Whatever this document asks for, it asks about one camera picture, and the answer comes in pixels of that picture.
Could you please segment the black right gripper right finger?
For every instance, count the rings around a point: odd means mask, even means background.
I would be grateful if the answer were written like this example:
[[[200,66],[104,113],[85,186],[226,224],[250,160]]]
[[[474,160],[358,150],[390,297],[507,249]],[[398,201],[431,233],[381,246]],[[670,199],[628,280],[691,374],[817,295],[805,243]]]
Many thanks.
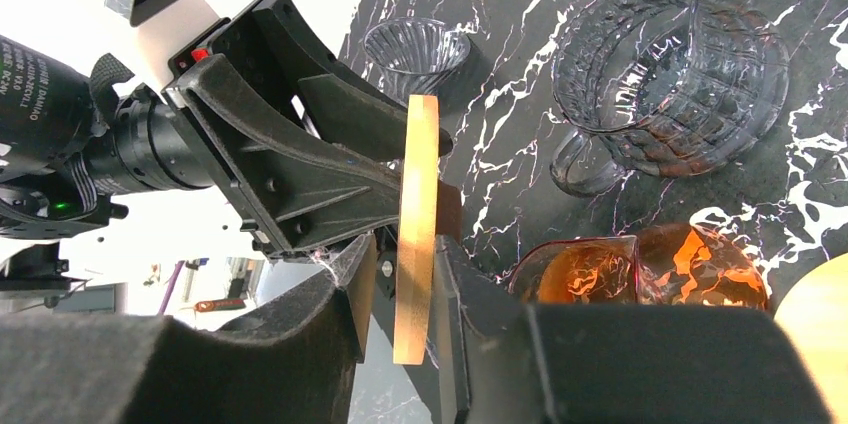
[[[525,304],[436,241],[446,423],[828,423],[798,353],[738,307]]]

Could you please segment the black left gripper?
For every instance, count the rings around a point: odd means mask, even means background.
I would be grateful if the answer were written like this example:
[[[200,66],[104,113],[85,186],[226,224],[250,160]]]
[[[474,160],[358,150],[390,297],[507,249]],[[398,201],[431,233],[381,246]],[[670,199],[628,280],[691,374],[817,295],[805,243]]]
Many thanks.
[[[407,111],[338,60],[292,0],[213,18],[168,66],[174,126],[256,251],[308,252],[397,222],[400,176],[378,162],[404,156]]]

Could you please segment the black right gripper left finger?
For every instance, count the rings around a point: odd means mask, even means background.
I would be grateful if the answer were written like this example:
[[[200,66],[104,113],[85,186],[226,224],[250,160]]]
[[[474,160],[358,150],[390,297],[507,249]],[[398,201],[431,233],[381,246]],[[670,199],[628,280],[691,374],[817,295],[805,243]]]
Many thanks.
[[[344,423],[375,238],[214,332],[170,317],[5,315],[5,423]]]

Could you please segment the clear glass ribbed dripper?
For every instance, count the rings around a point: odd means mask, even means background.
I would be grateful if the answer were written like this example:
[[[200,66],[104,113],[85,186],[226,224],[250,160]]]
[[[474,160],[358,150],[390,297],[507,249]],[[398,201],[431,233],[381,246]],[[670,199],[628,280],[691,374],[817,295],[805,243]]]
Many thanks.
[[[383,92],[404,107],[412,95],[437,95],[472,51],[465,33],[440,20],[411,16],[373,26],[362,46],[383,79]]]

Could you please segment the wooden ring dripper holder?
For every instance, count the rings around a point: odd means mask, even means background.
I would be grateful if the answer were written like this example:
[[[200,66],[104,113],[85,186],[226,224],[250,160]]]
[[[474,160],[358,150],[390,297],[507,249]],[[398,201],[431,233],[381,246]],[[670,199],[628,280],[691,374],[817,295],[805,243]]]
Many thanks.
[[[426,353],[437,221],[439,105],[408,102],[400,195],[393,362],[420,365]]]

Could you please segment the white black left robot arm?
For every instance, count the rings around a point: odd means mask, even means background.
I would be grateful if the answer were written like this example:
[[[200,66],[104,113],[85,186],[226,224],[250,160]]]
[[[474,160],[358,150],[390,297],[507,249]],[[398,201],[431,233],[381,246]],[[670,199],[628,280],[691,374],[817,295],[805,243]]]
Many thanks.
[[[117,195],[215,187],[268,257],[396,223],[406,111],[320,41],[292,0],[213,18],[166,85],[103,56],[90,76],[1,42],[1,233],[54,240],[127,215]]]

